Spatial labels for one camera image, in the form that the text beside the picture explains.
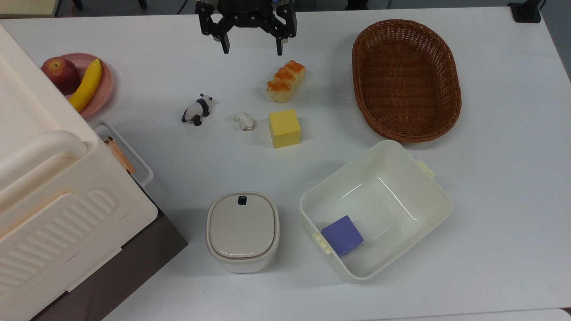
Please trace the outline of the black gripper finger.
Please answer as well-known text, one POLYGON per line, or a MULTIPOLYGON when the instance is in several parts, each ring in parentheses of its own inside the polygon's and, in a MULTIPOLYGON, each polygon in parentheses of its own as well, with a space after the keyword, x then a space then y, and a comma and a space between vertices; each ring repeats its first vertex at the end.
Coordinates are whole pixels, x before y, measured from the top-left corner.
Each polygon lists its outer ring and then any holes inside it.
POLYGON ((222 46, 223 53, 230 52, 228 31, 231 30, 231 20, 222 16, 218 22, 212 20, 212 15, 218 10, 219 4, 198 4, 198 17, 203 35, 210 35, 222 46))
POLYGON ((271 4, 273 9, 267 19, 267 33, 276 40, 277 55, 283 55, 283 45, 297 35, 295 4, 271 4))

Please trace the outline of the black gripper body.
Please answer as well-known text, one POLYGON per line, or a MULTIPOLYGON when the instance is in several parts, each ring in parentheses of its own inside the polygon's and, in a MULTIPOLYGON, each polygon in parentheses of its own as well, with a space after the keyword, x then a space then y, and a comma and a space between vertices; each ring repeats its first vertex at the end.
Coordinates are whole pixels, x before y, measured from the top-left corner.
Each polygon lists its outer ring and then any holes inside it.
POLYGON ((259 28, 273 16, 269 0, 220 0, 217 10, 236 27, 259 28))

